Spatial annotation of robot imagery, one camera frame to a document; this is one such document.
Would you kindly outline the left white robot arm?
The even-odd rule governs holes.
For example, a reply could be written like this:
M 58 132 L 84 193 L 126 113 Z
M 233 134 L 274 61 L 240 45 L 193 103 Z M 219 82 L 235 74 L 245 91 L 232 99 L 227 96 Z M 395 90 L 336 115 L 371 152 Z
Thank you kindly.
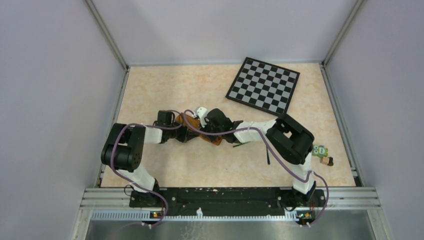
M 164 144 L 168 140 L 186 143 L 199 133 L 185 125 L 182 115 L 175 110 L 160 110 L 152 125 L 113 124 L 100 154 L 101 163 L 127 180 L 141 200 L 149 207 L 160 202 L 159 184 L 142 164 L 145 144 Z

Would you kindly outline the iridescent spoon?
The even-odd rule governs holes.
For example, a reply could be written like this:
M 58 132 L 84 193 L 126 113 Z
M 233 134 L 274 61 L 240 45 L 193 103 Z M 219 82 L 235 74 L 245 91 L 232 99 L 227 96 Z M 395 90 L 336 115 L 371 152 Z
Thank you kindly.
M 270 161 L 269 149 L 268 149 L 268 147 L 266 147 L 265 149 L 266 149 L 266 162 L 267 162 L 268 165 L 270 165 L 271 161 Z

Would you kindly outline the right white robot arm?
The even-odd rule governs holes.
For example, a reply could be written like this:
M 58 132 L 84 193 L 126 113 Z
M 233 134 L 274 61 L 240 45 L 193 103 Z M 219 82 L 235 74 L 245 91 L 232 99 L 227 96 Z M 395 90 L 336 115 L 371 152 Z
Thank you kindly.
M 314 135 L 290 115 L 282 113 L 268 121 L 232 121 L 220 109 L 197 107 L 193 116 L 200 121 L 199 132 L 214 141 L 222 138 L 230 144 L 264 142 L 293 177 L 293 200 L 307 206 L 314 198 L 316 181 L 312 173 Z

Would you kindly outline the brown cloth napkin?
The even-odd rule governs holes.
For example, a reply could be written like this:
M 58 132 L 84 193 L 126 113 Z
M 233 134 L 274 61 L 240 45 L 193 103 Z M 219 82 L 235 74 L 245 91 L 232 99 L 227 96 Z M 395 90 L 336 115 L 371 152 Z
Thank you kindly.
M 192 131 L 193 129 L 196 130 L 201 130 L 203 132 L 209 132 L 210 130 L 204 130 L 202 129 L 202 125 L 201 125 L 201 121 L 199 119 L 196 119 L 192 116 L 189 116 L 188 114 L 179 114 L 176 118 L 175 118 L 175 125 L 180 125 L 182 124 L 182 126 L 184 127 L 188 127 L 187 122 L 184 120 L 183 116 L 186 117 L 186 119 L 188 120 L 188 122 L 193 126 L 193 128 L 189 127 Z M 214 135 L 205 135 L 202 133 L 199 133 L 199 138 L 201 138 L 202 140 L 213 144 L 215 146 L 219 146 L 223 140 L 223 138 L 221 136 L 214 136 Z

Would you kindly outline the iridescent fork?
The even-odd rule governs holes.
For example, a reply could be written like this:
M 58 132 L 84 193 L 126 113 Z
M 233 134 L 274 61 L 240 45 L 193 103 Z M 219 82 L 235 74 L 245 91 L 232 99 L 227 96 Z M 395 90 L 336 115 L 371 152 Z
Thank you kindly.
M 233 147 L 233 148 L 237 148 L 237 147 L 243 146 L 243 145 L 248 144 L 248 143 L 250 143 L 250 141 L 248 141 L 248 142 L 243 142 L 243 143 L 238 143 L 238 144 L 233 145 L 232 147 Z

